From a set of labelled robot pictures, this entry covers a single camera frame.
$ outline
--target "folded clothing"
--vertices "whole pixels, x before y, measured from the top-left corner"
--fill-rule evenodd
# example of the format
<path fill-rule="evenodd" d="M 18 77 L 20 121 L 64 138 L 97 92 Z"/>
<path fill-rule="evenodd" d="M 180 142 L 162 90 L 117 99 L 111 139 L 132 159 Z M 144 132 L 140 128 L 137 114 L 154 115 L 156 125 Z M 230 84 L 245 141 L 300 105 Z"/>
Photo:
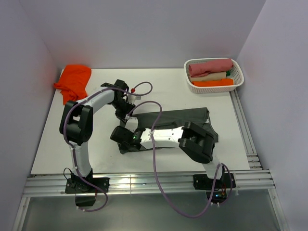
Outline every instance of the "folded clothing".
<path fill-rule="evenodd" d="M 202 77 L 189 77 L 189 80 L 192 81 L 209 81 L 209 80 L 221 80 L 223 78 L 226 78 L 227 72 L 217 72 L 217 73 L 211 73 L 208 74 L 207 76 L 202 76 Z"/>
<path fill-rule="evenodd" d="M 193 81 L 192 84 L 194 84 L 197 87 L 228 86 L 228 85 L 233 85 L 233 79 L 223 78 L 221 80 Z"/>
<path fill-rule="evenodd" d="M 86 85 L 91 76 L 91 69 L 83 65 L 67 65 L 60 79 L 53 86 L 60 89 L 63 105 L 69 100 L 81 100 L 87 97 Z"/>
<path fill-rule="evenodd" d="M 214 72 L 229 71 L 233 67 L 231 59 L 215 59 L 201 64 L 189 64 L 188 72 L 191 78 L 207 76 Z"/>

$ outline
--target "cable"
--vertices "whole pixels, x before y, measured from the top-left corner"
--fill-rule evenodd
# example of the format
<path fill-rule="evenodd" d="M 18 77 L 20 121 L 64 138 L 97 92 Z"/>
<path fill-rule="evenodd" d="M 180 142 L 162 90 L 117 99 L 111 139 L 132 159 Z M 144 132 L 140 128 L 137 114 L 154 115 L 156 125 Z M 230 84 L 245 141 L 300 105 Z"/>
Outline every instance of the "cable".
<path fill-rule="evenodd" d="M 156 120 L 154 121 L 152 127 L 151 127 L 151 131 L 153 132 L 154 128 L 155 128 L 155 125 L 157 123 L 157 121 L 159 120 L 161 114 L 162 114 L 162 106 L 160 103 L 158 102 L 155 102 L 155 101 L 145 101 L 145 102 L 142 102 L 140 104 L 138 104 L 135 108 L 133 108 L 129 113 L 128 115 L 130 115 L 136 108 L 140 107 L 141 105 L 145 104 L 145 103 L 155 103 L 159 106 L 159 113 L 158 113 L 158 116 L 156 118 Z M 207 208 L 209 207 L 209 205 L 211 204 L 211 201 L 212 201 L 212 198 L 213 198 L 213 194 L 214 194 L 214 190 L 215 190 L 215 183 L 216 183 L 216 178 L 217 178 L 217 174 L 218 174 L 218 170 L 220 168 L 220 166 L 224 167 L 227 169 L 228 171 L 228 174 L 229 174 L 229 177 L 230 177 L 230 182 L 231 182 L 231 189 L 230 189 L 230 194 L 232 192 L 232 178 L 231 178 L 231 174 L 230 174 L 230 171 L 228 169 L 228 167 L 223 164 L 223 163 L 220 163 L 217 165 L 217 168 L 216 168 L 216 172 L 215 172 L 215 175 L 214 175 L 214 179 L 213 179 L 213 186 L 212 186 L 212 190 L 211 190 L 211 195 L 210 195 L 210 198 L 208 199 L 207 201 L 207 204 L 205 206 L 205 208 L 198 214 L 196 215 L 189 215 L 183 211 L 181 211 L 180 209 L 178 209 L 173 203 L 172 201 L 169 199 L 169 197 L 166 195 L 166 193 L 164 192 L 160 182 L 159 182 L 159 179 L 158 179 L 158 175 L 157 175 L 157 170 L 156 170 L 156 147 L 155 147 L 155 140 L 154 140 L 154 135 L 153 133 L 151 133 L 150 135 L 151 137 L 151 140 L 152 140 L 152 145 L 153 145 L 153 170 L 154 170 L 154 177 L 155 177 L 155 181 L 156 181 L 156 184 L 159 188 L 159 191 L 161 192 L 161 194 L 163 195 L 163 197 L 165 198 L 165 200 L 168 202 L 168 204 L 173 208 L 173 210 L 175 210 L 177 213 L 179 213 L 180 215 L 184 216 L 184 217 L 187 217 L 187 218 L 199 218 L 200 216 L 202 216 L 206 211 L 207 211 Z"/>
<path fill-rule="evenodd" d="M 102 206 L 100 206 L 99 208 L 96 208 L 96 209 L 83 209 L 83 208 L 81 208 L 81 207 L 78 207 L 78 209 L 80 209 L 80 210 L 82 210 L 82 211 L 84 211 L 84 212 L 94 212 L 94 211 L 98 211 L 98 210 L 102 209 L 103 207 L 105 207 L 105 205 L 106 205 L 107 202 L 108 202 L 108 196 L 107 196 L 106 192 L 105 192 L 103 189 L 101 189 L 100 187 L 98 187 L 98 186 L 96 186 L 96 185 L 94 185 L 94 184 L 88 182 L 87 180 L 85 180 L 85 179 L 82 177 L 82 175 L 81 175 L 81 173 L 80 173 L 80 171 L 79 171 L 79 169 L 78 169 L 75 146 L 74 146 L 72 143 L 70 143 L 70 141 L 67 139 L 66 129 L 67 129 L 68 120 L 69 120 L 69 118 L 70 118 L 70 116 L 71 116 L 71 114 L 72 114 L 72 112 L 73 112 L 73 110 L 74 110 L 75 108 L 77 108 L 78 106 L 80 106 L 80 105 L 86 103 L 87 101 L 93 99 L 95 96 L 97 96 L 97 95 L 99 95 L 99 94 L 101 94 L 101 93 L 103 93 L 104 91 L 107 91 L 107 90 L 119 90 L 119 91 L 121 91 L 121 92 L 124 92 L 124 93 L 129 94 L 129 95 L 134 95 L 134 96 L 144 96 L 144 95 L 147 95 L 147 94 L 151 93 L 151 91 L 153 90 L 153 85 L 152 85 L 150 82 L 142 82 L 142 83 L 138 84 L 137 86 L 135 86 L 135 88 L 138 87 L 138 86 L 141 85 L 141 84 L 144 84 L 144 83 L 147 83 L 147 84 L 149 84 L 149 85 L 151 86 L 151 89 L 150 89 L 147 93 L 144 93 L 144 94 L 134 94 L 134 93 L 131 93 L 131 92 L 128 92 L 128 91 L 126 91 L 126 90 L 119 89 L 119 88 L 105 88 L 105 89 L 102 89 L 101 91 L 98 91 L 98 92 L 96 92 L 95 94 L 89 96 L 86 100 L 83 100 L 83 101 L 77 103 L 77 104 L 74 105 L 74 106 L 69 110 L 69 112 L 67 113 L 67 116 L 66 116 L 65 121 L 64 121 L 63 137 L 64 137 L 65 142 L 66 142 L 66 143 L 71 147 L 71 149 L 72 149 L 73 160 L 74 160 L 74 165 L 75 165 L 76 173 L 78 174 L 78 176 L 80 177 L 80 179 L 81 179 L 83 182 L 85 182 L 86 184 L 92 186 L 93 188 L 95 188 L 95 189 L 101 191 L 101 192 L 105 195 L 105 197 L 106 197 L 105 203 L 104 203 Z"/>

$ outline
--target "white basket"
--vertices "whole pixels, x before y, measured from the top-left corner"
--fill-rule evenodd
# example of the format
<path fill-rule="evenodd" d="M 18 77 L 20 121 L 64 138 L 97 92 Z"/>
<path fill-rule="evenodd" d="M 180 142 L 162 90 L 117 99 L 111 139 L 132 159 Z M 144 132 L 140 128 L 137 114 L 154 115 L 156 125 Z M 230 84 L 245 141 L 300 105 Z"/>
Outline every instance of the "white basket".
<path fill-rule="evenodd" d="M 189 64 L 200 64 L 200 63 L 206 63 L 208 61 L 211 60 L 215 60 L 215 59 L 227 59 L 227 58 L 212 58 L 212 59 L 191 59 L 188 60 L 185 64 L 184 64 L 184 71 L 185 71 L 185 78 L 188 84 L 189 89 L 193 92 L 193 93 L 218 93 L 218 92 L 228 92 L 228 91 L 232 91 L 235 88 L 237 88 L 238 86 L 242 85 L 244 83 L 244 76 L 242 73 L 242 70 L 240 69 L 240 66 L 237 64 L 236 61 L 234 61 L 232 59 L 233 62 L 233 68 L 230 71 L 230 75 L 227 78 L 232 78 L 234 84 L 230 85 L 230 86 L 218 86 L 218 87 L 197 87 L 194 84 L 192 84 L 189 81 L 189 77 L 188 77 L 188 67 Z"/>

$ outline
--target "crumpled orange cloth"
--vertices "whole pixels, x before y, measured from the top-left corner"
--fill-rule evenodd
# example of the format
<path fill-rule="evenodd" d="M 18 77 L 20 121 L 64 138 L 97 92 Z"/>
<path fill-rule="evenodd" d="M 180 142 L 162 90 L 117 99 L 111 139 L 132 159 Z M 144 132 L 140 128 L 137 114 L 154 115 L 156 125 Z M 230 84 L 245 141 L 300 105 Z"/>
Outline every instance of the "crumpled orange cloth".
<path fill-rule="evenodd" d="M 91 69 L 83 65 L 67 65 L 57 83 L 53 86 L 60 89 L 63 95 L 63 105 L 67 101 L 86 98 L 86 85 L 91 76 Z"/>

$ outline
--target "purple wall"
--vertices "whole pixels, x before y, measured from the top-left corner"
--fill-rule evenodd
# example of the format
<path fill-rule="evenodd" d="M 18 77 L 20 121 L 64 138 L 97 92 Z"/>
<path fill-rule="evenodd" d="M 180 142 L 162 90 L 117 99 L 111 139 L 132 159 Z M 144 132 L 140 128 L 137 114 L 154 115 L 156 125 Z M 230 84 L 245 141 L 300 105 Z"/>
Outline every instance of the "purple wall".
<path fill-rule="evenodd" d="M 57 68 L 17 0 L 0 0 L 0 224 L 11 230 L 53 95 Z"/>
<path fill-rule="evenodd" d="M 20 0 L 59 66 L 236 58 L 265 0 Z"/>
<path fill-rule="evenodd" d="M 308 2 L 267 0 L 237 61 L 256 149 L 292 230 L 307 230 Z"/>

